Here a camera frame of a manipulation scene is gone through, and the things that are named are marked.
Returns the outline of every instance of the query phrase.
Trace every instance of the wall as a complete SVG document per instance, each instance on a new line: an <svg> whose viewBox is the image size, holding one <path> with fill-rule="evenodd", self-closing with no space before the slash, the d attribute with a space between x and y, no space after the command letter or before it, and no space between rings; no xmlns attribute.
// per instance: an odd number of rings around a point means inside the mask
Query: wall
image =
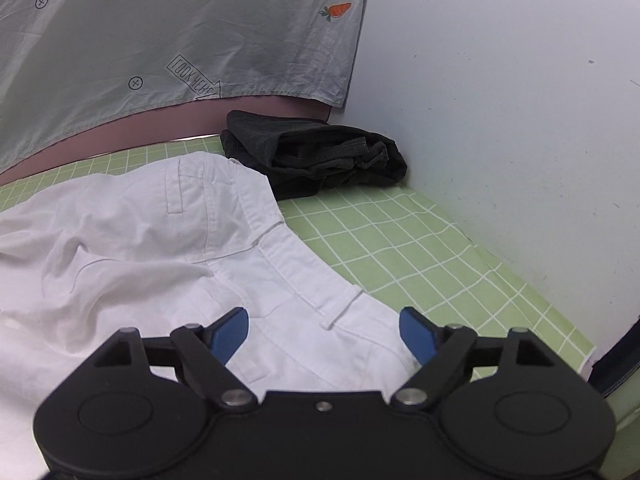
<svg viewBox="0 0 640 480"><path fill-rule="evenodd" d="M640 0L367 0L334 123L604 352L640 314Z"/></svg>

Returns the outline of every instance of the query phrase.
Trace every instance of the pink border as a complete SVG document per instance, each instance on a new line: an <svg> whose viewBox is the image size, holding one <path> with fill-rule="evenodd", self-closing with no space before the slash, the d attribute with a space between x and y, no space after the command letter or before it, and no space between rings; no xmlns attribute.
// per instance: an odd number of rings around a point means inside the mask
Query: pink border
<svg viewBox="0 0 640 480"><path fill-rule="evenodd" d="M288 96L246 96L194 101L133 114L61 140L0 174L0 186L103 153L156 142L218 134L231 110L277 117L329 118L331 107Z"/></svg>

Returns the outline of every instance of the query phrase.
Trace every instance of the metal bolt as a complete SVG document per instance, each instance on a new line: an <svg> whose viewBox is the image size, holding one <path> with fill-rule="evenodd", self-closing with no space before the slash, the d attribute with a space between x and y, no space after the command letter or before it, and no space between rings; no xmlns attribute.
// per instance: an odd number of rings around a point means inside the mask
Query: metal bolt
<svg viewBox="0 0 640 480"><path fill-rule="evenodd" d="M237 390L227 390L222 394L222 402L224 402L227 406L246 406L253 399L251 393L247 390L241 390L238 388Z"/></svg>
<svg viewBox="0 0 640 480"><path fill-rule="evenodd" d="M417 406L428 398L427 393L420 388L403 388L396 393L396 400L405 406Z"/></svg>
<svg viewBox="0 0 640 480"><path fill-rule="evenodd" d="M327 402L326 400L316 402L316 410L318 410L319 412L328 412L330 409L332 409L332 407L332 403Z"/></svg>

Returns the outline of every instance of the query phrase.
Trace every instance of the gray fabric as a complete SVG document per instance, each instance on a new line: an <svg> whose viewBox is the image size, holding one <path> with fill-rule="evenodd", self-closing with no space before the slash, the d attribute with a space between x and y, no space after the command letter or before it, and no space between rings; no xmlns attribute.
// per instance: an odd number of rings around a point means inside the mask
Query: gray fabric
<svg viewBox="0 0 640 480"><path fill-rule="evenodd" d="M341 106L363 4L0 0L0 171L98 124L199 98Z"/></svg>

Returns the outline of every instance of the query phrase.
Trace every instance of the green grid surface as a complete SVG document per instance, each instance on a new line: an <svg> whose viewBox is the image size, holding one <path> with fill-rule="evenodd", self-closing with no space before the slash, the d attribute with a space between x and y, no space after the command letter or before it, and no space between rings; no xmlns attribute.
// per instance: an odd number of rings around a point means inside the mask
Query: green grid surface
<svg viewBox="0 0 640 480"><path fill-rule="evenodd" d="M212 136L67 164L0 187L0 211L70 178L123 174L198 151L223 154L220 139ZM593 351L593 344L531 286L467 238L438 205L408 187L345 187L279 205L287 225L320 258L395 310L411 305L436 324L462 323L482 336L528 327L576 370ZM492 371L477 369L475 377Z"/></svg>

